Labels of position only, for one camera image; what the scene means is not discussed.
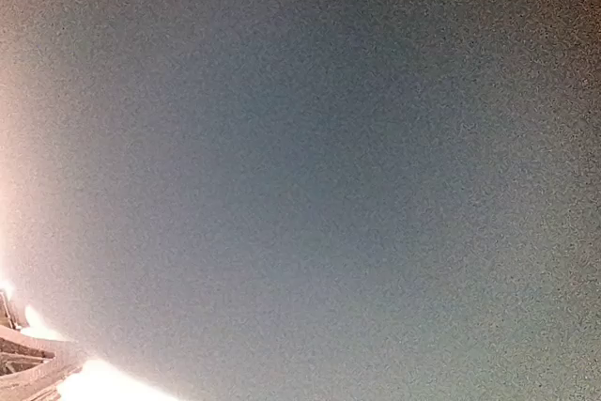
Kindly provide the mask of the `blue wrapping paper sheet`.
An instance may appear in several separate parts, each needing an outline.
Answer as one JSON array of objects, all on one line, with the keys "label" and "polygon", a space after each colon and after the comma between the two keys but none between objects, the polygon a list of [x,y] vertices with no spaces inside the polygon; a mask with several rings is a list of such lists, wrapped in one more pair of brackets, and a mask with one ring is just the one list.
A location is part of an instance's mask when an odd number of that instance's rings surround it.
[{"label": "blue wrapping paper sheet", "polygon": [[1,193],[178,397],[600,396],[600,0],[1,0]]}]

